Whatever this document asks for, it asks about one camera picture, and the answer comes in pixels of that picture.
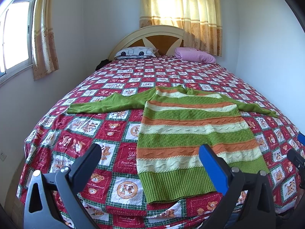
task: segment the sunlit curtain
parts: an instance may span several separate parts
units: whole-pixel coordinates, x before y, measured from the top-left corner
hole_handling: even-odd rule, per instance
[[[170,25],[183,28],[183,0],[141,0],[140,28]]]
[[[186,0],[184,46],[222,55],[220,0]]]
[[[36,0],[32,30],[34,79],[59,69],[51,24],[52,0]]]

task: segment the green striped sweater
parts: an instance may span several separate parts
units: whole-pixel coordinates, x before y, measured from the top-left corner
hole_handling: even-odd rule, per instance
[[[254,135],[239,109],[276,117],[257,104],[210,92],[156,87],[136,95],[118,93],[98,102],[72,104],[68,114],[143,109],[137,171],[148,203],[170,202],[215,188],[198,156],[208,144],[229,166],[269,172]]]

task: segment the bed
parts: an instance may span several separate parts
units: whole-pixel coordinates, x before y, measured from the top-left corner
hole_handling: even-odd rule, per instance
[[[255,102],[276,111],[279,118],[241,114],[254,133],[270,170],[276,212],[282,213],[294,206],[299,179],[286,154],[294,148],[304,156],[303,145],[297,141],[298,129],[259,92],[220,65],[186,62],[173,57],[174,49],[183,46],[182,38],[183,30],[170,26],[146,27],[126,36],[111,52],[110,60],[116,52],[131,46],[156,47],[160,56],[114,60],[90,75],[49,110],[25,140],[26,163],[17,190],[23,203],[34,170],[56,172],[71,165],[92,143],[97,143],[102,148],[101,160],[78,197],[101,228],[199,226],[220,202],[220,193],[164,204],[145,201],[136,170],[136,145],[143,110],[67,114],[72,103],[100,101],[114,92],[133,95],[154,86],[183,85],[219,92],[242,102]],[[59,194],[54,192],[54,196],[66,224],[73,227]],[[237,210],[245,196],[245,193],[241,194]]]

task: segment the green sleeve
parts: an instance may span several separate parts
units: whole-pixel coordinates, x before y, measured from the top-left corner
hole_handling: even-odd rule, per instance
[[[71,104],[67,114],[99,114],[127,109],[144,109],[146,101],[151,100],[155,94],[155,88],[131,96],[124,96],[115,92],[102,101]]]
[[[211,92],[199,91],[199,90],[198,90],[198,92],[202,93],[202,94],[210,94],[211,93]],[[222,98],[224,100],[236,104],[237,107],[238,107],[238,110],[240,110],[240,111],[255,112],[255,113],[259,113],[259,114],[263,114],[263,115],[269,115],[271,117],[278,118],[278,116],[276,115],[276,113],[274,111],[261,108],[256,103],[243,103],[243,102],[236,101],[236,100],[234,100],[232,98],[229,98],[226,95],[222,95],[222,94],[220,94],[220,95],[222,96]]]

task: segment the folded pink blanket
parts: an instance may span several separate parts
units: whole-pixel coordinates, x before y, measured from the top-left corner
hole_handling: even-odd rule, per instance
[[[204,64],[215,64],[216,59],[206,52],[190,47],[177,47],[175,49],[175,56],[177,59],[198,62]]]

